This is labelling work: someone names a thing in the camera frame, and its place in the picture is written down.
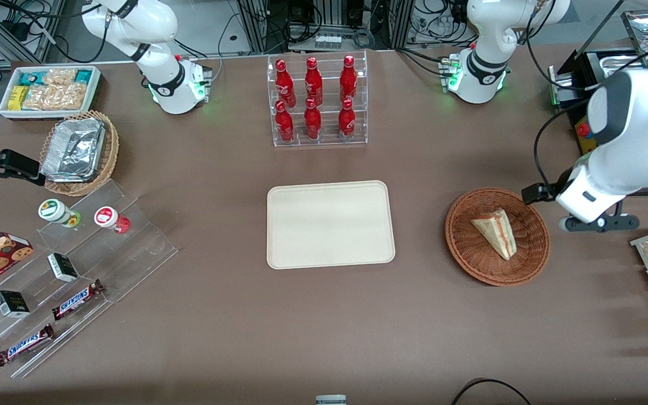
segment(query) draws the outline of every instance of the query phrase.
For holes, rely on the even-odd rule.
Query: red button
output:
[[[589,124],[584,123],[577,126],[577,135],[581,136],[582,138],[584,138],[584,136],[589,135],[590,132],[591,132],[591,128],[589,128]]]

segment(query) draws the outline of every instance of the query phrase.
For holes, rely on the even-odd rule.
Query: brown wicker basket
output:
[[[504,260],[471,224],[471,219],[503,208],[516,240],[517,252]],[[529,282],[550,256],[550,236],[542,216],[519,195],[501,188],[470,191],[457,199],[444,226],[449,250],[458,264],[476,279],[491,285],[512,286]]]
[[[116,154],[119,153],[119,135],[116,133],[116,128],[114,128],[106,115],[97,111],[82,112],[64,118],[64,120],[83,120],[85,118],[97,118],[97,120],[101,120],[106,124],[105,143],[101,146],[98,175],[94,180],[92,180],[92,182],[88,183],[55,183],[47,180],[46,183],[44,183],[44,187],[51,192],[69,195],[70,197],[81,197],[100,188],[105,184],[106,180],[110,179],[111,173],[114,171],[114,166],[116,166]],[[44,157],[47,156],[49,142],[51,142],[53,134],[54,128],[49,131],[49,136],[47,136],[46,141],[44,141],[42,153],[39,154],[39,164],[43,164]]]

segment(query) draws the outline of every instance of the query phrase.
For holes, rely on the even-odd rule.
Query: brown table surface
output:
[[[573,48],[537,53],[560,65]],[[443,242],[462,193],[538,181],[532,143],[551,106],[526,49],[486,105],[442,94],[399,54],[369,52],[370,143],[335,150],[273,148],[266,62],[227,60],[211,102],[182,116],[152,102],[136,65],[100,65],[98,109],[121,138],[114,178],[181,250],[29,377],[0,369],[0,404],[307,404],[337,393],[352,404],[449,403],[476,377],[533,403],[648,403],[648,279],[628,246],[648,234],[648,197],[625,204],[640,229],[607,234],[563,233],[565,211],[537,205],[551,258],[520,287],[474,280]],[[51,126],[2,119],[0,149],[38,156]],[[578,157],[572,136],[565,119],[543,136],[550,177]],[[389,187],[392,262],[270,269],[269,189],[371,179]],[[1,180],[0,230],[43,226],[35,208],[48,197]],[[466,397],[490,394],[517,403],[491,387]]]

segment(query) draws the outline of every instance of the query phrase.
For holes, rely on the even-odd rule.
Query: acrylic bottle rack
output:
[[[344,56],[354,57],[354,69],[357,71],[357,95],[353,97],[353,111],[357,118],[354,121],[354,136],[351,141],[343,142],[339,139],[339,112],[341,100],[339,96],[339,76],[344,67]],[[267,66],[267,88],[269,92],[269,113],[272,116],[272,134],[274,146],[296,147],[296,146],[347,146],[362,145],[368,141],[368,89],[367,89],[367,53],[317,53],[317,66],[322,74],[324,90],[324,103],[319,106],[322,115],[322,131],[318,140],[314,141],[307,136],[304,124],[304,111],[307,91],[304,87],[304,77],[307,74],[307,57],[291,53],[283,56],[270,56]],[[278,135],[277,122],[275,121],[275,102],[277,94],[277,69],[275,62],[283,59],[286,62],[286,70],[294,81],[294,92],[296,95],[296,106],[289,109],[291,118],[294,120],[294,141],[284,143]]]
[[[77,227],[49,223],[28,237],[34,253],[0,276],[0,290],[20,292],[31,313],[24,318],[7,318],[0,312],[0,351],[37,333],[47,323],[51,323],[56,338],[16,357],[1,367],[2,372],[11,377],[25,377],[34,371],[177,253],[177,248],[134,202],[136,197],[109,180],[72,206],[82,215]],[[105,205],[129,218],[131,227],[126,233],[115,233],[93,222],[93,213]],[[69,257],[79,274],[75,282],[62,282],[54,277],[47,261],[47,256],[54,251]],[[106,290],[83,303],[74,313],[54,321],[52,308],[95,279],[100,279]]]

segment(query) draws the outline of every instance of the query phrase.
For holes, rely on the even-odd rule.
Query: coca-cola bottle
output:
[[[341,89],[340,98],[344,102],[347,97],[354,98],[357,94],[357,72],[354,71],[354,57],[352,55],[344,56],[344,69],[339,76],[339,86]]]
[[[324,103],[324,87],[316,57],[307,58],[307,76],[304,77],[304,84],[307,86],[307,97],[313,97],[317,106],[322,105]]]
[[[339,139],[349,142],[354,137],[354,120],[357,118],[352,110],[352,99],[346,98],[341,102],[339,112]]]
[[[283,100],[277,100],[274,104],[277,108],[277,115],[274,120],[277,121],[277,130],[280,133],[281,142],[292,143],[294,141],[294,121],[291,120],[291,114],[286,111],[286,104]]]
[[[294,108],[296,105],[294,81],[291,80],[291,75],[286,71],[286,62],[279,59],[275,65],[277,67],[277,93],[280,95],[280,99],[285,101],[286,107]]]
[[[307,124],[307,136],[316,141],[322,132],[322,115],[317,108],[316,99],[307,99],[307,110],[304,112],[304,121]]]

